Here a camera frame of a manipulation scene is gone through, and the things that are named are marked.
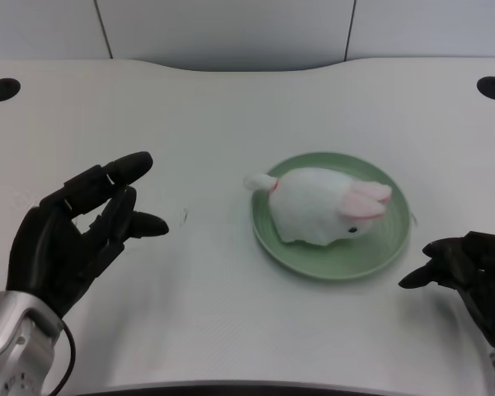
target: table surface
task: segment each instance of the table surface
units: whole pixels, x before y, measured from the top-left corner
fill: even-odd
[[[300,72],[202,73],[136,61],[0,62],[0,290],[31,205],[141,150],[139,210],[169,235],[127,243],[65,320],[66,392],[178,380],[279,380],[385,394],[491,394],[488,346],[450,290],[398,282],[430,241],[495,233],[495,59],[359,60]],[[388,269],[347,283],[288,272],[259,247],[242,179],[290,156],[364,158],[415,217]],[[85,229],[92,217],[80,219]],[[68,364],[61,337],[46,381]]]

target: black cable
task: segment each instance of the black cable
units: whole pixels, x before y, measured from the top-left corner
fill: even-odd
[[[68,369],[66,369],[63,378],[60,380],[57,386],[55,386],[55,389],[53,389],[53,391],[50,394],[48,394],[48,396],[56,396],[62,390],[62,388],[66,385],[69,376],[72,374],[73,367],[75,366],[75,341],[73,340],[72,332],[70,332],[69,327],[64,322],[64,320],[63,320],[63,326],[64,326],[64,332],[66,333],[66,337],[68,338],[68,342],[69,342]]]

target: bunny ear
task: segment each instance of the bunny ear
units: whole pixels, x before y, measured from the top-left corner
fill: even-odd
[[[385,207],[377,200],[352,190],[345,193],[338,210],[343,216],[360,220],[375,219],[385,213]]]
[[[390,186],[379,184],[376,181],[355,181],[352,184],[351,190],[377,200],[382,204],[389,202],[392,194],[392,188]]]

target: white plush rabbit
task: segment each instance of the white plush rabbit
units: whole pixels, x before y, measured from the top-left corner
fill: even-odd
[[[294,169],[279,179],[248,176],[244,186],[268,191],[271,215],[283,242],[321,246],[366,233],[373,220],[384,215],[391,195],[390,186],[314,167]]]

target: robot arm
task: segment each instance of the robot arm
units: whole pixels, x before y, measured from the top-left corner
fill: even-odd
[[[134,153],[88,169],[47,196],[22,221],[12,245],[6,291],[0,292],[0,395],[39,395],[64,330],[62,317],[125,249],[128,238],[164,235],[168,226],[134,211],[129,186],[152,167],[148,153]],[[72,220],[108,202],[80,234]]]
[[[415,289],[434,281],[456,290],[471,318],[495,348],[495,235],[470,232],[462,238],[429,243],[423,252],[431,260],[399,285]],[[489,358],[495,369],[495,349]]]

